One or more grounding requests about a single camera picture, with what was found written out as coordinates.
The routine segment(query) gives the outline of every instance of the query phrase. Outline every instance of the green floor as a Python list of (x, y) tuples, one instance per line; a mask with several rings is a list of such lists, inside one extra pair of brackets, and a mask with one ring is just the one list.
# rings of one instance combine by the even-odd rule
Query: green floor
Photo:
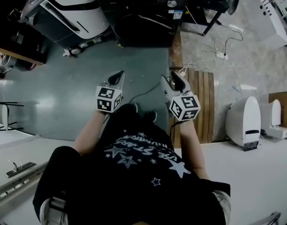
[[(0, 81), (7, 102), (21, 102), (25, 107), (10, 107), (9, 122), (17, 121), (29, 133), (44, 138), (74, 140), (95, 110), (96, 86), (106, 74), (126, 72), (123, 101), (155, 86), (168, 71), (166, 48), (120, 48), (116, 41), (88, 48), (78, 58), (63, 57), (63, 49), (50, 48), (47, 64), (34, 70), (12, 70)], [(161, 86), (138, 97), (144, 111), (158, 113), (156, 124), (167, 127), (167, 110)]]

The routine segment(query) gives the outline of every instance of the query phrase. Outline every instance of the floor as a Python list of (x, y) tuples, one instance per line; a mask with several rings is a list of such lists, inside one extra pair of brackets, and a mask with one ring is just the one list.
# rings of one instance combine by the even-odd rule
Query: floor
[[(235, 66), (226, 61), (219, 72), (203, 69), (203, 71), (214, 72), (215, 85), (215, 120), (213, 139), (215, 141), (225, 139), (226, 112), (230, 104), (248, 96), (262, 97), (272, 92), (287, 91), (287, 47), (275, 51), (266, 50), (258, 41), (257, 33), (252, 29), (244, 10), (244, 2), (240, 0), (236, 12), (230, 16), (223, 14), (219, 21), (228, 26), (233, 24), (243, 30), (243, 41), (230, 39), (227, 44), (229, 60)], [(214, 50), (215, 39), (225, 43), (228, 37), (241, 38), (239, 34), (230, 29), (215, 24), (209, 33), (202, 37), (199, 35), (197, 25), (184, 23), (181, 28), (181, 41), (183, 51), (183, 63), (196, 62), (201, 58), (203, 49)], [(217, 42), (216, 48), (222, 51), (223, 45)], [(204, 60), (215, 57), (213, 52), (205, 51)], [(218, 71), (223, 66), (222, 59), (205, 62), (209, 68)], [(204, 64), (199, 62), (192, 68), (203, 68)]]
[[(13, 70), (0, 81), (0, 101), (21, 102), (10, 107), (9, 122), (17, 121), (29, 133), (44, 138), (75, 140), (95, 110), (96, 86), (103, 77), (124, 70), (123, 101), (145, 93), (168, 72), (168, 49), (121, 48), (115, 41), (95, 45), (77, 59), (63, 57), (57, 45), (50, 48), (47, 64), (32, 71)], [(138, 97), (143, 111), (158, 112), (156, 124), (167, 128), (165, 96), (161, 86)]]

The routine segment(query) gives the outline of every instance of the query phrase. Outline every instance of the wooden pallet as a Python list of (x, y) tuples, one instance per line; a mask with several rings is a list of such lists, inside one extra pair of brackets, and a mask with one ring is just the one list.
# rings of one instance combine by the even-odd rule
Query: wooden pallet
[[(177, 32), (173, 45), (170, 48), (170, 59), (172, 61), (171, 70), (179, 71), (183, 67), (181, 37)], [(213, 73), (195, 71), (187, 69), (186, 80), (189, 82), (191, 90), (198, 96), (201, 111), (194, 120), (196, 132), (200, 143), (211, 143), (214, 125), (214, 77)], [(170, 118), (168, 123), (168, 134), (171, 126), (178, 120)], [(180, 125), (172, 128), (171, 139), (175, 148), (181, 147)]]

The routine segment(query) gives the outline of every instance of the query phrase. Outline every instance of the white chair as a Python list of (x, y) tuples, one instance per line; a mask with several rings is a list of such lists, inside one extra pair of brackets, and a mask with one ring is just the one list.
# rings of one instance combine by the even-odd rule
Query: white chair
[(23, 107), (24, 105), (19, 105), (19, 104), (17, 104), (17, 102), (0, 102), (0, 105), (2, 105), (2, 124), (3, 124), (3, 126), (0, 127), (0, 131), (23, 130), (22, 127), (8, 128), (8, 126), (17, 123), (17, 122), (8, 123), (8, 119), (9, 119), (9, 108), (8, 108), (8, 106)]

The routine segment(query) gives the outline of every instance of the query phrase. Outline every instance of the black t-shirt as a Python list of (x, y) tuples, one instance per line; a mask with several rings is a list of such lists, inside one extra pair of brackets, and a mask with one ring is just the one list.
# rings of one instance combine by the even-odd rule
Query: black t-shirt
[(70, 224), (226, 224), (214, 191), (230, 186), (199, 179), (169, 144), (123, 131), (107, 146), (80, 155), (53, 153), (34, 198), (37, 214), (52, 193), (65, 190)]

